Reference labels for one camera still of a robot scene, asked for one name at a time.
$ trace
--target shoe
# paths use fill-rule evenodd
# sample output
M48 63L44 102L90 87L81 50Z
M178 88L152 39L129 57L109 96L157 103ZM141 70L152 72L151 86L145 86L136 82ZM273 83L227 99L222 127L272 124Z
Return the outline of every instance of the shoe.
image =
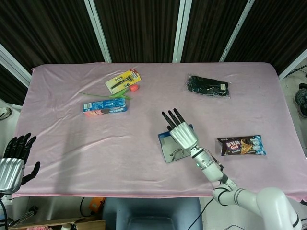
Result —
M307 89L303 88L296 92L294 102L298 107L298 114L307 118Z
M8 118L11 114L12 110L10 108L0 108L0 120Z

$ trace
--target table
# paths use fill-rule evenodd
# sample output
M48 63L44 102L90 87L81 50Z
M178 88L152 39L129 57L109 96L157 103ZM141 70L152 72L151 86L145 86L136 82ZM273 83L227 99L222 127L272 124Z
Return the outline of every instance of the table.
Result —
M140 89L128 111L87 117L83 103L108 95L105 81L136 69ZM188 74L231 82L230 97L186 91ZM26 172L41 169L15 196L195 197L213 185L186 157L166 164L157 135L162 111L177 108L239 187L281 188L307 198L307 163L274 68L266 63L42 65L34 69L16 135L37 135ZM262 136L267 156L224 156L216 138Z

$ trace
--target silver robotic hand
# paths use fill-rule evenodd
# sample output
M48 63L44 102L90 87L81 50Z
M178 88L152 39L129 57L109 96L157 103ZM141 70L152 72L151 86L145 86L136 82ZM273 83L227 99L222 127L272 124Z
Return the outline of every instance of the silver robotic hand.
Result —
M31 174L24 176L24 167L29 157L32 144L36 137L31 133L19 138L13 138L6 147L3 158L0 160L0 193L12 194L18 191L21 185L35 178L40 162L34 166Z
M168 131L182 149L189 151L191 157L210 182L219 181L220 185L213 189L214 199L222 206L238 205L263 218L267 230L301 230L302 223L282 190L275 187L262 189L253 193L237 185L226 176L223 166L211 153L198 146L198 137L185 122L177 109L175 116L168 111L171 119L162 112L169 123Z

